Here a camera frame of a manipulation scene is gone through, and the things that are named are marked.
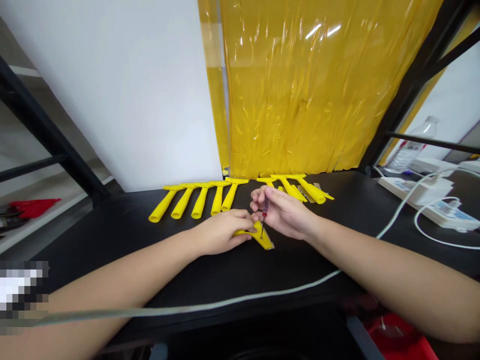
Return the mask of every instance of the hand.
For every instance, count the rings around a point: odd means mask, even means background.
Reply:
[[[274,187],[264,185],[252,191],[250,203],[251,209],[255,212],[252,215],[254,222],[262,218],[265,196],[270,200],[265,223],[289,238],[307,240],[314,235],[314,224],[318,218],[308,210],[296,198],[277,190]]]
[[[257,232],[247,210],[221,212],[189,230],[189,238],[197,247],[198,256],[227,252],[252,238],[249,234],[232,237],[237,230]]]

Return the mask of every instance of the black shelf frame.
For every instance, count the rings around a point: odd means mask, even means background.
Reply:
[[[107,188],[1,56],[0,100],[52,155],[0,172],[0,183],[60,164],[92,199],[94,207],[110,197]]]
[[[405,73],[357,170],[370,175],[372,167],[377,165],[392,138],[480,154],[480,147],[430,140],[396,132],[426,82],[480,41],[480,28],[478,28],[443,56],[476,2],[475,0],[444,0],[430,32]]]

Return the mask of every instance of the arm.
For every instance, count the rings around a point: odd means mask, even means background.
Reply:
[[[50,313],[142,307],[196,258],[226,252],[251,239],[236,230],[255,231],[247,210],[211,217],[191,230],[122,257],[55,291]],[[0,337],[5,359],[90,359],[129,319],[100,319],[28,329]]]
[[[316,216],[284,192],[263,186],[253,211],[270,199],[266,223],[305,240],[389,309],[439,340],[480,341],[480,284],[416,252]],[[253,220],[261,213],[254,213]]]

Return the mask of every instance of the forearm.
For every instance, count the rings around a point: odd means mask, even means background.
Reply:
[[[193,261],[181,232],[101,267],[49,296],[50,313],[142,307]],[[89,359],[129,319],[88,320],[29,329],[11,337],[7,358]],[[11,341],[18,342],[12,346]]]
[[[480,341],[480,284],[413,251],[318,218],[307,241],[385,306],[440,340]]]

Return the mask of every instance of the white cable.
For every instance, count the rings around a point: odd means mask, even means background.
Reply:
[[[382,178],[384,178],[384,177],[385,177],[384,173],[383,173],[383,172],[381,172],[381,171],[380,171],[380,169],[379,169],[378,167],[376,167],[376,166],[372,166],[372,168],[373,168],[373,169],[375,169],[375,170],[376,170],[376,172],[377,172],[377,173],[379,173],[379,174],[380,174],[380,176],[381,176]]]
[[[390,222],[385,226],[385,228],[376,236],[377,239],[380,239],[393,225],[397,217],[399,216],[400,211],[404,207],[405,203],[407,202],[410,195],[415,191],[415,189],[419,186],[419,184],[425,181],[428,178],[431,178],[435,175],[440,175],[446,171],[450,171],[452,169],[446,169],[440,171],[439,173],[432,173],[429,174],[422,179],[420,179],[410,190],[410,192],[406,195],[405,199],[400,203],[395,214],[391,218]],[[456,171],[463,171],[466,173],[474,174],[480,177],[479,174],[473,171],[465,170],[465,169],[455,169]],[[429,239],[437,241],[439,243],[443,243],[442,241],[436,240],[428,235],[426,235],[422,230],[420,230],[422,234],[427,236]],[[138,317],[150,317],[150,316],[165,316],[165,315],[173,315],[173,314],[184,314],[184,313],[193,313],[198,311],[205,311],[205,310],[212,310],[222,308],[228,305],[241,303],[248,300],[255,300],[260,298],[267,298],[272,296],[280,296],[280,295],[287,295],[297,293],[299,291],[313,288],[317,285],[320,285],[327,280],[333,278],[334,276],[340,274],[342,271],[340,269],[331,272],[327,276],[322,277],[320,280],[315,282],[311,282],[302,286],[294,287],[287,290],[280,290],[280,291],[270,291],[270,292],[262,292],[258,294],[252,295],[245,295],[240,297],[235,297],[228,300],[208,303],[208,304],[201,304],[201,305],[189,305],[189,306],[175,306],[175,307],[159,307],[159,308],[127,308],[127,309],[99,309],[99,310],[86,310],[86,311],[69,311],[69,312],[58,312],[49,314],[44,317],[39,323],[34,325],[35,327],[39,326],[46,326],[46,325],[53,325],[53,324],[62,324],[62,323],[69,323],[72,321],[80,321],[80,320],[93,320],[93,319],[105,319],[105,318],[138,318]]]
[[[424,177],[425,177],[425,175],[422,175],[421,173],[416,172],[415,170],[412,170],[411,168],[409,168],[408,171],[411,171],[412,173],[414,173],[415,175],[418,175],[418,176],[421,177],[421,178],[424,178]]]
[[[437,200],[433,200],[433,201],[430,201],[427,205],[423,206],[420,210],[418,210],[415,214],[415,217],[413,218],[413,223],[415,224],[415,227],[417,228],[417,230],[419,232],[421,232],[425,237],[437,242],[437,243],[440,243],[440,244],[444,244],[444,245],[448,245],[448,246],[452,246],[452,247],[455,247],[455,248],[462,248],[462,249],[469,249],[469,250],[480,250],[480,246],[466,246],[466,245],[457,245],[457,244],[452,244],[450,242],[445,242],[445,241],[441,241],[441,240],[437,240],[436,238],[433,238],[429,235],[427,235],[419,226],[419,216],[420,214],[422,213],[423,210],[425,210],[426,208],[428,208],[430,205],[432,204],[435,204],[436,202],[439,202],[439,201],[442,201],[442,200],[447,200],[447,199],[456,199],[458,201],[460,201],[460,199],[458,197],[455,197],[455,196],[447,196],[447,197],[443,197],[441,199],[437,199]]]

